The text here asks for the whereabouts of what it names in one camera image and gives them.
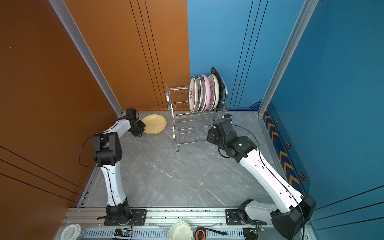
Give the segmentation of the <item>white plate red characters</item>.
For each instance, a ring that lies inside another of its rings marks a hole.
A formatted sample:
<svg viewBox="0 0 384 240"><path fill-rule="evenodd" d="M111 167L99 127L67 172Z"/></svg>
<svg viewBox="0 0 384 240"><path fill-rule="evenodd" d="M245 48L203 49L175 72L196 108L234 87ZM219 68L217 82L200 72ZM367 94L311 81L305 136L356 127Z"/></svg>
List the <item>white plate red characters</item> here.
<svg viewBox="0 0 384 240"><path fill-rule="evenodd" d="M195 77L195 80L196 80L196 87L197 87L197 91L196 91L196 94L197 94L197 97L198 97L198 100L197 100L197 106L195 107L195 112L199 112L200 111L200 101L201 101L201 78L199 76L196 76Z"/></svg>

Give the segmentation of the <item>white plate green cloud outline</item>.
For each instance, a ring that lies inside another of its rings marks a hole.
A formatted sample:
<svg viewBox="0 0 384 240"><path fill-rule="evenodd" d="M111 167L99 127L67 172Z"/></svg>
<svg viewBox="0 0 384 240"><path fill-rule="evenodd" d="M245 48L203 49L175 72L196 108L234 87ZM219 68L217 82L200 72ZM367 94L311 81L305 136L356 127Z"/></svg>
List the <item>white plate green cloud outline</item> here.
<svg viewBox="0 0 384 240"><path fill-rule="evenodd" d="M210 89L211 89L211 101L210 101L210 104L211 104L211 110L214 109L214 106L215 106L215 79L214 79L214 74L210 74L209 75L209 79L210 79Z"/></svg>

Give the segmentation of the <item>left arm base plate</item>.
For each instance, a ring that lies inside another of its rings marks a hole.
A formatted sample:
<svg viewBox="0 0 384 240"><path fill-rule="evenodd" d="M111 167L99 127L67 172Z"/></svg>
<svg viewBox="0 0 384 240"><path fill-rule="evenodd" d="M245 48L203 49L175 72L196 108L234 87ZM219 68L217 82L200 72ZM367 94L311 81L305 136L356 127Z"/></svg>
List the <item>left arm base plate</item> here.
<svg viewBox="0 0 384 240"><path fill-rule="evenodd" d="M105 226L143 226L146 221L147 210L138 209L131 210L131 218L125 216L111 216L106 217L104 221Z"/></svg>

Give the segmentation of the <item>white plate green red rim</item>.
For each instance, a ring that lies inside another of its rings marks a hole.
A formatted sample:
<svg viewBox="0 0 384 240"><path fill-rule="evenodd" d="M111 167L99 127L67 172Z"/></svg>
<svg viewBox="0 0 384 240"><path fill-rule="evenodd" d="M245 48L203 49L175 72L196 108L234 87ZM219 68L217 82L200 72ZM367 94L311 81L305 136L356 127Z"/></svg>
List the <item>white plate green red rim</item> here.
<svg viewBox="0 0 384 240"><path fill-rule="evenodd" d="M200 104L200 111L203 112L206 107L207 102L207 87L206 87L206 77L205 75L201 75L201 104Z"/></svg>

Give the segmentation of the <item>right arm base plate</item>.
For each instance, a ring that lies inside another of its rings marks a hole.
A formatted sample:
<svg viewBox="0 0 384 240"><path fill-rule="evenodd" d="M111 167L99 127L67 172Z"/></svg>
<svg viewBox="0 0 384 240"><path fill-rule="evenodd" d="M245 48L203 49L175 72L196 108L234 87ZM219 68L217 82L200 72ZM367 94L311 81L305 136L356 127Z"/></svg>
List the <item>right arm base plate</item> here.
<svg viewBox="0 0 384 240"><path fill-rule="evenodd" d="M228 226L237 226L237 225L266 226L267 225L267 223L259 220L246 220L246 221L241 220L238 209L226 209L225 213L226 213L226 223Z"/></svg>

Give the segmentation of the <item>white plate orange sunburst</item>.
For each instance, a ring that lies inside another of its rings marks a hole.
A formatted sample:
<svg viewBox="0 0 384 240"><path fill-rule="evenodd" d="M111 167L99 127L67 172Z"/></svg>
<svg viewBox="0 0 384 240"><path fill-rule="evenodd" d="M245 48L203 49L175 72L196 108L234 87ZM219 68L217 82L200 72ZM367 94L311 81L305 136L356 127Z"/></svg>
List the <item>white plate orange sunburst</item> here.
<svg viewBox="0 0 384 240"><path fill-rule="evenodd" d="M191 77L190 85L189 85L189 108L191 113L195 111L197 100L198 100L198 97L197 97L196 78Z"/></svg>

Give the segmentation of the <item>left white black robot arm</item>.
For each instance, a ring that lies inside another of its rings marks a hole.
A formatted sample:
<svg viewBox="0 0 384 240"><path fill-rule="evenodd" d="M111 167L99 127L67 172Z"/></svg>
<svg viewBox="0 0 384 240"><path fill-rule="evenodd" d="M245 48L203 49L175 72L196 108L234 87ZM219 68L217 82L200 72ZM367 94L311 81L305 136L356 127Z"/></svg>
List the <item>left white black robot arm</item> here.
<svg viewBox="0 0 384 240"><path fill-rule="evenodd" d="M106 226L132 225L134 215L130 210L121 178L121 159L123 150L120 138L125 133L140 137L146 125L139 120L135 109L127 109L126 114L116 120L112 126L101 133L94 134L93 158L96 166L102 170L107 188Z"/></svg>

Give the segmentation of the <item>yellow round plate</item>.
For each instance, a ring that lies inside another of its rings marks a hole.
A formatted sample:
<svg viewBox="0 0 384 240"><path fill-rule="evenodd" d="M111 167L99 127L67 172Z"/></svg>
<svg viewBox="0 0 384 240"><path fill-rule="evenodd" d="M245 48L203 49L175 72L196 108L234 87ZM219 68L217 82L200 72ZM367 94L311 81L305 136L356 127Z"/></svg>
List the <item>yellow round plate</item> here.
<svg viewBox="0 0 384 240"><path fill-rule="evenodd" d="M148 135L156 135L161 133L167 126L167 120L161 115L148 115L142 119L146 125L144 133Z"/></svg>

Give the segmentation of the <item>pink round plate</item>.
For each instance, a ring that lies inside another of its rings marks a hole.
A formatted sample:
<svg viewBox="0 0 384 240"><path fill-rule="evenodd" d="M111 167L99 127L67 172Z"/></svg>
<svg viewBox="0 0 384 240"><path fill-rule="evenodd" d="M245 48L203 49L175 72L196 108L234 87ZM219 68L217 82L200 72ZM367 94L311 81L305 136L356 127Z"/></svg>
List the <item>pink round plate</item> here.
<svg viewBox="0 0 384 240"><path fill-rule="evenodd" d="M209 79L209 76L206 76L206 87L207 87L207 102L206 102L206 107L205 107L205 111L210 111L211 110L211 104L210 104L210 101L211 101L211 89L210 89L210 79Z"/></svg>

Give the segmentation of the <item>chrome two-tier dish rack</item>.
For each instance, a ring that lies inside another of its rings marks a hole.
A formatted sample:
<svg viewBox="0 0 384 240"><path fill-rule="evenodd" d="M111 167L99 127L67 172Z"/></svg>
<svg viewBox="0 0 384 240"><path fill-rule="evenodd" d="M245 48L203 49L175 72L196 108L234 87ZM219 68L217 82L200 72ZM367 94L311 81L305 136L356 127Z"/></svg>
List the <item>chrome two-tier dish rack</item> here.
<svg viewBox="0 0 384 240"><path fill-rule="evenodd" d="M228 113L226 111L208 111L191 113L188 101L189 87L169 88L166 85L166 99L172 117L173 140L176 151L181 145L206 141L213 122Z"/></svg>

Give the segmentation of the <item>cream round plate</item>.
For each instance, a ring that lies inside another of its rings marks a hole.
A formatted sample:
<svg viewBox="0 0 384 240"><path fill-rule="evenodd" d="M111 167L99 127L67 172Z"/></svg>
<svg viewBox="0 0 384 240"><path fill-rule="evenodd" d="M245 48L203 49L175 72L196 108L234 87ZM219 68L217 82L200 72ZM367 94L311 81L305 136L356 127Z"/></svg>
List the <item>cream round plate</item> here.
<svg viewBox="0 0 384 240"><path fill-rule="evenodd" d="M221 90L221 86L220 86L220 81L219 79L216 77L216 75L213 75L214 76L214 79L215 79L215 106L214 106L214 110L217 109L218 107L218 104L219 104L219 100L220 100L220 90Z"/></svg>

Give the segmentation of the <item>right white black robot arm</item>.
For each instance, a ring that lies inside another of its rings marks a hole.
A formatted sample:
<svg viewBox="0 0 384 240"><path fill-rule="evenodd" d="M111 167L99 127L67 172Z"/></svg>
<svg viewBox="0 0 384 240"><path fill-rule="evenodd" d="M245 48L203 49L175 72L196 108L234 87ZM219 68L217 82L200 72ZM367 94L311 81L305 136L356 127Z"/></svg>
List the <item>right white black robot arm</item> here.
<svg viewBox="0 0 384 240"><path fill-rule="evenodd" d="M268 192L273 204L263 204L247 199L239 207L239 219L242 224L252 225L257 221L271 224L287 240L299 232L304 232L305 224L311 219L316 201L294 189L267 162L249 137L239 137L233 129L231 115L213 122L207 141L218 146L249 171Z"/></svg>

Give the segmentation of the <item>black square floral plate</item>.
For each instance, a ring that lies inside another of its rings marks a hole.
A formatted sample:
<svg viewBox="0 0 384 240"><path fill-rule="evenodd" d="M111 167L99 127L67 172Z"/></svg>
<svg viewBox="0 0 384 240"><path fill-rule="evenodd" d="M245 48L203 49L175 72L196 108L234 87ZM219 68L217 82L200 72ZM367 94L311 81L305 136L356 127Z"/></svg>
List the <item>black square floral plate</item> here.
<svg viewBox="0 0 384 240"><path fill-rule="evenodd" d="M228 102L228 88L225 84L223 78L220 76L219 72L212 67L211 73L215 75L219 82L219 89L220 89L220 95L219 95L219 101L218 105L214 108L215 111L226 111L227 110L227 102Z"/></svg>

